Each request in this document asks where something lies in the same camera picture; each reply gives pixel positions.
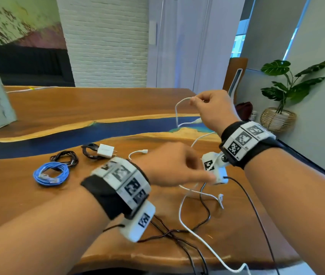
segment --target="wood grain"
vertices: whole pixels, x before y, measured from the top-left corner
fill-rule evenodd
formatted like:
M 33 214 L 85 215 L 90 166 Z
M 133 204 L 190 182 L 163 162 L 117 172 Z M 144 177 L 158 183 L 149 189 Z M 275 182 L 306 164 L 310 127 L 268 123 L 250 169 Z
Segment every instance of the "wood grain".
M 152 150 L 168 140 L 169 133 L 157 133 L 153 136 L 142 135 L 110 138 L 101 141 L 115 147 L 119 156 L 126 158 L 135 150 Z M 182 142 L 191 144 L 192 140 Z M 202 155 L 209 151 L 218 151 L 215 141 L 199 141 L 195 145 L 197 152 Z M 48 162 L 50 155 L 39 155 L 27 158 L 0 159 L 0 225 L 40 205 L 57 195 L 75 188 L 90 172 L 103 164 L 103 161 L 92 161 L 86 158 L 80 147 L 72 148 L 79 156 L 79 165 L 71 170 L 68 180 L 59 187 L 44 188 L 38 185 L 32 173 L 41 164 Z M 299 256 L 280 234 L 268 217 L 263 206 L 254 194 L 243 170 L 229 166 L 228 175 L 234 177 L 247 190 L 265 225 L 276 261 L 279 266 L 289 266 L 300 260 Z M 234 182 L 227 185 L 207 186 L 205 191 L 217 196 L 224 195 L 224 210 L 220 209 L 214 200 L 206 200 L 211 209 L 211 220 L 197 230 L 209 245 L 232 267 L 246 262 L 251 268 L 273 268 L 273 262 L 253 209 L 245 194 Z M 182 228 L 178 220 L 179 204 L 184 190 L 180 188 L 153 187 L 149 200 L 156 206 L 156 215 L 161 217 L 170 228 Z M 206 211 L 200 201 L 187 198 L 183 206 L 182 219 L 189 227 L 206 218 Z M 159 235 L 155 227 L 149 225 L 143 238 Z M 197 239 L 189 234 L 180 237 L 197 245 L 205 256 L 210 269 L 223 269 L 217 259 Z M 194 256 L 197 266 L 201 260 L 196 251 L 187 248 Z M 163 238 L 146 243 L 131 243 L 123 238 L 118 229 L 102 234 L 86 251 L 80 262 L 71 273 L 78 273 L 98 268 L 128 267 L 153 272 L 188 273 L 192 272 L 186 254 L 173 241 Z
M 28 87 L 5 88 L 15 91 Z M 12 92 L 8 96 L 18 120 L 0 128 L 0 138 L 24 140 L 29 134 L 35 138 L 85 127 L 92 121 L 174 116 L 175 105 L 194 95 L 189 89 L 160 88 L 53 87 Z M 179 106 L 179 113 L 198 114 L 188 102 Z

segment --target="wicker planter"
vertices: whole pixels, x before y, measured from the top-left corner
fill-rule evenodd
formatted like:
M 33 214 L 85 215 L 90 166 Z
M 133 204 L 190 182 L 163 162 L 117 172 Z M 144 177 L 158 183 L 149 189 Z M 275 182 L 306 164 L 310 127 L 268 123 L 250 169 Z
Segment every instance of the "wicker planter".
M 272 132 L 287 131 L 296 120 L 296 114 L 283 110 L 281 114 L 276 113 L 277 108 L 269 107 L 260 116 L 260 123 Z

